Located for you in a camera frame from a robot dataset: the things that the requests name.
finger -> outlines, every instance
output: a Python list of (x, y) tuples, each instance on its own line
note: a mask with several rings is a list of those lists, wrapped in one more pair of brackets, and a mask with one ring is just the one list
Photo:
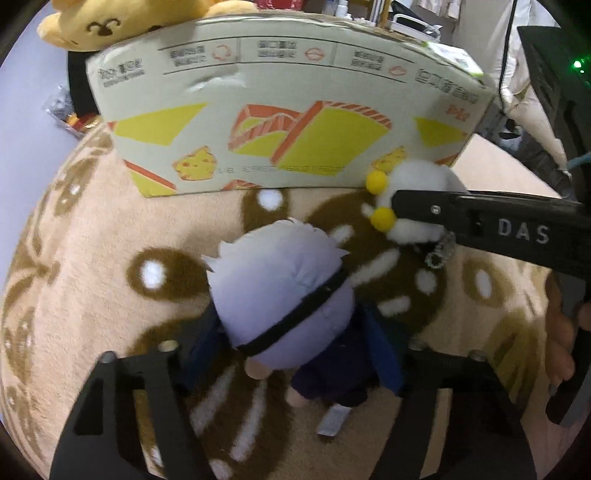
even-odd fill
[(546, 342), (546, 374), (551, 383), (558, 386), (574, 375), (574, 360), (569, 352), (552, 339)]
[(571, 319), (560, 312), (546, 311), (546, 333), (548, 338), (558, 343), (564, 349), (573, 347), (575, 329)]
[(580, 308), (577, 321), (583, 330), (591, 332), (591, 303), (586, 303)]
[(545, 289), (548, 297), (548, 310), (559, 312), (562, 307), (562, 292), (554, 274), (550, 273), (546, 278)]

white plush toy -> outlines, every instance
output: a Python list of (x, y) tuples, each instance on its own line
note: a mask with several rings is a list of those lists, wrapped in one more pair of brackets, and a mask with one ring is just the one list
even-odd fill
[(446, 166), (426, 160), (404, 160), (394, 167), (390, 175), (373, 171), (367, 176), (366, 187), (377, 195), (376, 208), (366, 212), (371, 224), (398, 245), (437, 242), (443, 236), (441, 225), (398, 219), (391, 200), (399, 190), (431, 190), (466, 192), (460, 179)]

yellow graphic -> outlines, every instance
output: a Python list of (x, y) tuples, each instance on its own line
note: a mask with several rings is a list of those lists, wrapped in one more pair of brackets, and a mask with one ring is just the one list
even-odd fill
[(243, 134), (244, 132), (250, 130), (251, 128), (255, 128), (257, 125), (260, 125), (265, 121), (264, 118), (247, 118), (244, 120), (240, 125), (236, 127), (236, 133)]
[[(246, 105), (238, 113), (228, 149), (269, 157), (277, 168), (334, 176), (392, 128), (368, 106), (315, 102), (305, 113), (269, 105)], [(406, 155), (404, 148), (392, 152)], [(384, 161), (394, 165), (394, 157)]]
[(398, 165), (400, 162), (403, 162), (407, 158), (407, 151), (404, 146), (402, 146), (392, 150), (390, 153), (386, 153), (382, 158), (375, 160), (371, 166), (375, 170), (390, 174), (396, 165)]
[(119, 121), (113, 133), (138, 142), (167, 147), (206, 105), (198, 103), (133, 116)]
[(131, 179), (144, 197), (166, 197), (177, 193), (177, 187), (174, 183), (135, 163), (127, 160), (124, 160), (124, 162), (125, 166), (129, 169)]
[(273, 155), (273, 152), (277, 150), (277, 147), (283, 141), (285, 135), (285, 132), (273, 132), (264, 137), (255, 138), (235, 149), (234, 153), (239, 153), (241, 155), (256, 155), (257, 157), (270, 157)]
[(173, 163), (181, 180), (209, 180), (216, 171), (217, 159), (209, 151), (209, 147), (201, 147), (190, 155)]
[(139, 192), (144, 197), (167, 197), (176, 194), (175, 190), (166, 185), (162, 185), (155, 180), (149, 179), (148, 177), (144, 177), (136, 171), (130, 171), (130, 173), (131, 179), (137, 185)]
[(421, 134), (421, 140), (426, 147), (439, 147), (450, 143), (461, 142), (468, 136), (459, 128), (442, 124), (436, 120), (416, 117), (415, 122)]
[(391, 128), (388, 118), (361, 105), (316, 102), (271, 157), (282, 170), (334, 176)]

yellow pom-pom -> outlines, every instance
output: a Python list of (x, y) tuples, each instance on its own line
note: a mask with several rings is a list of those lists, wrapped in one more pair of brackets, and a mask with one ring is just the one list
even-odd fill
[(388, 176), (383, 171), (373, 171), (365, 179), (365, 187), (368, 192), (379, 195), (388, 186)]
[(396, 223), (396, 215), (391, 208), (380, 207), (375, 210), (369, 221), (378, 232), (387, 233)]

floor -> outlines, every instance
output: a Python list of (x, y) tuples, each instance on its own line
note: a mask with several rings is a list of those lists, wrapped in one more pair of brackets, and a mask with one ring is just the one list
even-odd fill
[(0, 282), (18, 237), (60, 164), (77, 143), (42, 110), (67, 83), (66, 52), (43, 43), (37, 25), (46, 5), (0, 66)]

